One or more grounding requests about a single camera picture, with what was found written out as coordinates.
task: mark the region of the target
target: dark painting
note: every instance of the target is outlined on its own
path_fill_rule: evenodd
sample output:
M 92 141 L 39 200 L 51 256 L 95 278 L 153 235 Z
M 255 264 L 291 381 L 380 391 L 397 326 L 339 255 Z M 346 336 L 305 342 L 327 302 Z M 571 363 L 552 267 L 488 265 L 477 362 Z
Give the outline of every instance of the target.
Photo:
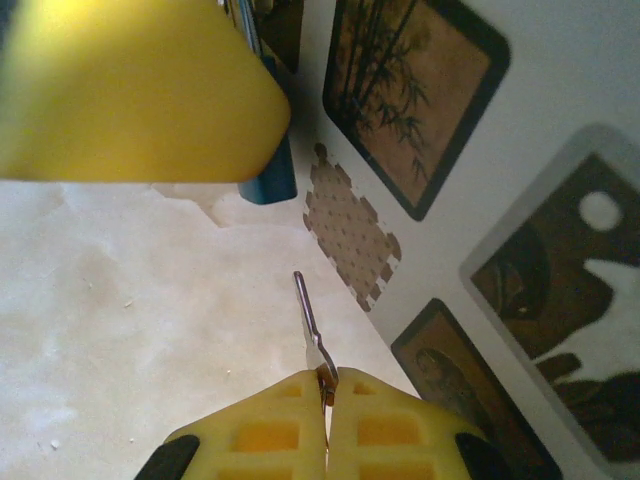
M 237 0 L 227 0 L 227 13 L 238 30 L 242 17 Z M 298 71 L 304 0 L 253 0 L 258 34 L 291 73 Z
M 444 303 L 429 302 L 391 350 L 420 397 L 481 428 L 517 479 L 561 478 L 555 462 Z
M 505 39 L 457 1 L 345 0 L 324 105 L 421 220 L 508 64 Z
M 614 160 L 640 164 L 586 154 L 471 281 L 615 463 L 640 460 L 640 195 Z

